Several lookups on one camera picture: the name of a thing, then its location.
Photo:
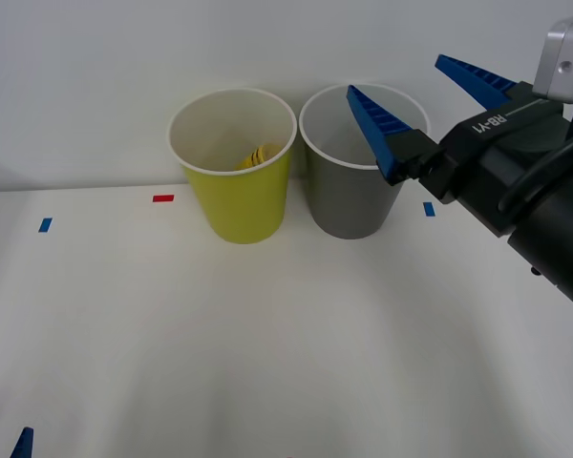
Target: red tape marker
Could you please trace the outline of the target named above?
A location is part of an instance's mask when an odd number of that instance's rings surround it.
[[[156,195],[156,196],[153,196],[153,201],[154,202],[172,202],[172,201],[174,201],[174,195],[173,194]]]

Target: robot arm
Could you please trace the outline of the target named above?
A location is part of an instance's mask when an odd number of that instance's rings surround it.
[[[487,110],[439,144],[403,123],[387,129],[389,114],[376,122],[381,107],[349,91],[384,178],[418,178],[442,203],[458,200],[573,301],[573,120],[562,117],[573,103],[573,18],[548,33],[534,86],[447,56],[436,66]]]

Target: yellow paper cup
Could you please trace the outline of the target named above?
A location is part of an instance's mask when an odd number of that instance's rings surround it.
[[[174,117],[172,151],[214,231],[235,243],[271,236],[285,215],[295,114],[284,100],[258,89],[203,95]],[[238,165],[266,143],[282,147],[268,162]]]

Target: paper cup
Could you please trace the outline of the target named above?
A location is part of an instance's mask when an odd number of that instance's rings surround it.
[[[284,100],[257,89],[204,95],[170,124],[168,141],[214,231],[235,243],[271,236],[283,220],[295,114]],[[271,160],[235,169],[261,145],[282,148]]]
[[[429,133],[429,118],[410,96],[388,86],[357,84],[371,100],[415,129]],[[384,223],[401,185],[390,186],[359,129],[348,85],[314,95],[299,116],[306,142],[308,206],[316,223],[340,239],[362,239]]]

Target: white table surface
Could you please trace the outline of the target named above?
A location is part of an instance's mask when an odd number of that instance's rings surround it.
[[[299,186],[255,245],[187,185],[1,193],[0,458],[573,457],[573,303],[416,183],[352,241]]]

